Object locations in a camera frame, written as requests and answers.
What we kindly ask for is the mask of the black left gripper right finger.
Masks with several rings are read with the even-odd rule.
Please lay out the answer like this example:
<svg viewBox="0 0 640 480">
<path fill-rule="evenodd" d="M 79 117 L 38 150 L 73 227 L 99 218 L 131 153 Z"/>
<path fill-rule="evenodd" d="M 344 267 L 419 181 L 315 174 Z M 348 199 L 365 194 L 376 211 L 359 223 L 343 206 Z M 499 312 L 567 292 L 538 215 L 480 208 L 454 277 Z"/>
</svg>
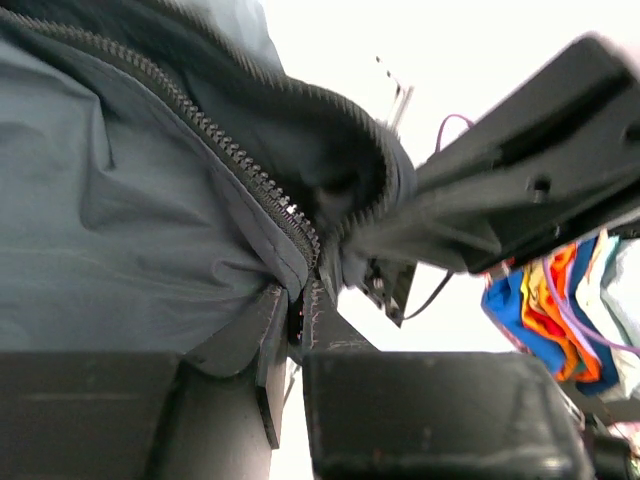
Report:
<svg viewBox="0 0 640 480">
<path fill-rule="evenodd" d="M 384 352 L 305 290 L 303 392 L 319 479 L 591 479 L 543 364 L 518 353 Z"/>
</svg>

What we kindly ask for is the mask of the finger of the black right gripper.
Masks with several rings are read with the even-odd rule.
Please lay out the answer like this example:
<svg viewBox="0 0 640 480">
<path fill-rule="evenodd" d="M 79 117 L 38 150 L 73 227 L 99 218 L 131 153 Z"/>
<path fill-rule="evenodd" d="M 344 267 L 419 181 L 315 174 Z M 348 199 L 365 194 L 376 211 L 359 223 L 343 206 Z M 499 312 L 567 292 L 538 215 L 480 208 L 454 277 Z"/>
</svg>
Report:
<svg viewBox="0 0 640 480">
<path fill-rule="evenodd" d="M 448 270 L 486 270 L 500 262 L 500 238 L 487 213 L 466 200 L 416 198 L 355 228 L 346 245 L 367 257 Z"/>
</svg>

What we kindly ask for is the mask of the colourful cloth pile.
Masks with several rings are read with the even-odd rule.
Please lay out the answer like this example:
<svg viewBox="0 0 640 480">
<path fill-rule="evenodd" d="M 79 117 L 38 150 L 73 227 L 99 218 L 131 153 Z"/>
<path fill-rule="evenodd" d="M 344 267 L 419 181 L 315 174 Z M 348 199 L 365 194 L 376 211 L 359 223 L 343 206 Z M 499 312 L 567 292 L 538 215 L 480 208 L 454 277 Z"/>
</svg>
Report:
<svg viewBox="0 0 640 480">
<path fill-rule="evenodd" d="M 639 395 L 639 242 L 607 230 L 488 284 L 481 307 L 556 381 L 605 401 Z"/>
</svg>

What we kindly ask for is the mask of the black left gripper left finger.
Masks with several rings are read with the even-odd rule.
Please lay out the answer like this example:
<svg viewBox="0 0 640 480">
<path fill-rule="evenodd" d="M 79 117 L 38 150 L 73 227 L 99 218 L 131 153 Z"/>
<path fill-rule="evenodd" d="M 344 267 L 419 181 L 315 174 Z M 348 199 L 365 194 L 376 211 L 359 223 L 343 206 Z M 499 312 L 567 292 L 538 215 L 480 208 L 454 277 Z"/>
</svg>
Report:
<svg viewBox="0 0 640 480">
<path fill-rule="evenodd" d="M 184 356 L 7 352 L 5 479 L 265 479 L 280 441 L 287 292 Z"/>
</svg>

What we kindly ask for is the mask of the metal frame post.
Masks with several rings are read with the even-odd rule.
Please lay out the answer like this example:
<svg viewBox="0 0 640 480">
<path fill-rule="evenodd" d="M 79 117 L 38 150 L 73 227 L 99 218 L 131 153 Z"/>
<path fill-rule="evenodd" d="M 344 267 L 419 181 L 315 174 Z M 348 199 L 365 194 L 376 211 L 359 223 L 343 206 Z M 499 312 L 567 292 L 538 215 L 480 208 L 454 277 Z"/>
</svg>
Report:
<svg viewBox="0 0 640 480">
<path fill-rule="evenodd" d="M 389 68 L 386 67 L 385 63 L 379 56 L 376 56 L 375 60 L 376 63 L 383 68 L 386 77 L 389 78 L 395 86 L 392 106 L 384 124 L 389 131 L 393 132 L 396 136 L 400 136 L 400 125 L 413 98 L 415 87 L 413 85 L 403 83 Z"/>
</svg>

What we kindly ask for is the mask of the dark navy and grey jacket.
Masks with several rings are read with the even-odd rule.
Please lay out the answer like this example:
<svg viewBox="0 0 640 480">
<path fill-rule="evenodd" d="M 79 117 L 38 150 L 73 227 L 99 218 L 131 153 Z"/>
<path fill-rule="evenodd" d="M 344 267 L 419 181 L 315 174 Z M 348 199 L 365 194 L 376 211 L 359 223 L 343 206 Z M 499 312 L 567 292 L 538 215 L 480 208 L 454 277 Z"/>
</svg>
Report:
<svg viewBox="0 0 640 480">
<path fill-rule="evenodd" d="M 258 1 L 1 5 L 1 347 L 186 353 L 416 188 L 398 139 L 289 77 Z"/>
</svg>

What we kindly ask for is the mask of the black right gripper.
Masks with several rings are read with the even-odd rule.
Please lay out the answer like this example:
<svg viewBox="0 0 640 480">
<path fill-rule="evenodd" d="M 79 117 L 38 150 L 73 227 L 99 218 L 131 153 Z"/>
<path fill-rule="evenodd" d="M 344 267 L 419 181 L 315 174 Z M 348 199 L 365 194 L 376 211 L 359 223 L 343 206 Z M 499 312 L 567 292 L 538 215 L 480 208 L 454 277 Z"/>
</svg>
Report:
<svg viewBox="0 0 640 480">
<path fill-rule="evenodd" d="M 639 69 L 585 35 L 418 171 L 414 255 L 482 273 L 540 257 L 639 205 Z"/>
</svg>

